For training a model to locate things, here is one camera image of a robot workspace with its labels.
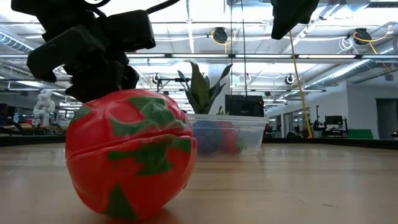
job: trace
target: white robot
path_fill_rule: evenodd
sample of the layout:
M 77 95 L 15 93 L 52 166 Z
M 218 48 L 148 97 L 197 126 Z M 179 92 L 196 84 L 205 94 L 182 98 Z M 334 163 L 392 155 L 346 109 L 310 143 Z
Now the white robot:
M 33 108 L 35 119 L 42 117 L 42 126 L 46 127 L 50 122 L 50 113 L 55 111 L 55 103 L 51 100 L 52 91 L 42 90 L 37 96 L 37 103 Z

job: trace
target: green object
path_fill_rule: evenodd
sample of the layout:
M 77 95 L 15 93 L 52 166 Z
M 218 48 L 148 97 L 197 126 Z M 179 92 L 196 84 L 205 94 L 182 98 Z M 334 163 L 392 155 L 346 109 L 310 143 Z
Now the green object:
M 82 117 L 88 115 L 91 112 L 91 109 L 85 105 L 81 106 L 81 108 L 75 112 L 73 119 L 70 121 L 72 124 L 73 122 L 81 119 Z
M 348 138 L 350 139 L 373 139 L 370 129 L 349 129 Z
M 119 184 L 112 190 L 109 205 L 104 214 L 109 215 L 112 218 L 129 221 L 135 221 L 138 218 L 132 210 L 129 200 L 126 198 L 126 195 Z
M 154 97 L 134 97 L 130 102 L 145 116 L 145 120 L 137 123 L 123 123 L 111 118 L 113 131 L 117 136 L 126 136 L 153 128 L 186 128 L 185 120 L 177 120 L 173 111 L 168 109 L 166 102 Z
M 141 163 L 144 167 L 138 172 L 138 175 L 156 175 L 169 171 L 173 164 L 167 159 L 167 151 L 171 147 L 191 153 L 191 139 L 182 139 L 173 135 L 168 135 L 157 142 L 149 142 L 140 149 L 127 152 L 113 151 L 108 153 L 108 159 L 111 161 L 134 158 L 134 161 Z
M 224 69 L 216 85 L 211 88 L 209 78 L 203 77 L 202 73 L 199 70 L 199 66 L 193 62 L 191 62 L 191 66 L 191 86 L 189 86 L 184 74 L 181 71 L 178 71 L 178 75 L 180 76 L 180 78 L 185 80 L 185 84 L 187 87 L 185 87 L 184 84 L 182 84 L 182 86 L 185 89 L 185 94 L 187 95 L 188 101 L 191 104 L 195 114 L 208 114 L 211 106 L 216 100 L 216 97 L 221 93 L 224 86 L 226 85 L 220 85 L 220 81 L 229 74 L 232 64 L 228 65 Z

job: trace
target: clear plastic bin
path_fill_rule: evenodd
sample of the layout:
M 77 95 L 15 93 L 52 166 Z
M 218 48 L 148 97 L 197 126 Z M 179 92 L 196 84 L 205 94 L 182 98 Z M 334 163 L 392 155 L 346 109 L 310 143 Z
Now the clear plastic bin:
M 257 154 L 268 118 L 187 114 L 198 141 L 198 155 Z

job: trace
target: wall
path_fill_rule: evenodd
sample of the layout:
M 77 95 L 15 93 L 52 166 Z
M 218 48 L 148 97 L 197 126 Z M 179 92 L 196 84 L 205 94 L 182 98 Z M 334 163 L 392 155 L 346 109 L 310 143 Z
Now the wall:
M 370 129 L 374 139 L 379 139 L 376 99 L 398 98 L 396 86 L 348 85 L 348 128 Z
M 324 93 L 309 93 L 305 97 L 305 104 L 310 108 L 310 120 L 314 122 L 317 119 L 317 105 L 319 105 L 318 114 L 320 121 L 324 122 L 325 116 L 329 115 L 342 115 L 348 118 L 348 99 L 347 99 L 347 86 L 343 81 L 338 86 L 325 88 Z M 267 117 L 282 115 L 297 110 L 302 110 L 301 101 L 290 101 L 288 105 L 277 106 L 268 109 Z M 282 119 L 282 136 L 286 137 L 287 131 L 285 130 L 284 119 Z

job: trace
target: tomato-shaped ball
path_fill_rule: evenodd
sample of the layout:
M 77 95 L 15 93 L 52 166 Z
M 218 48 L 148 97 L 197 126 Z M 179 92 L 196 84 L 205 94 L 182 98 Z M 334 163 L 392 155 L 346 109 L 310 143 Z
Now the tomato-shaped ball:
M 156 214 L 187 185 L 197 142 L 173 99 L 123 90 L 85 103 L 75 113 L 65 157 L 85 205 L 136 221 Z

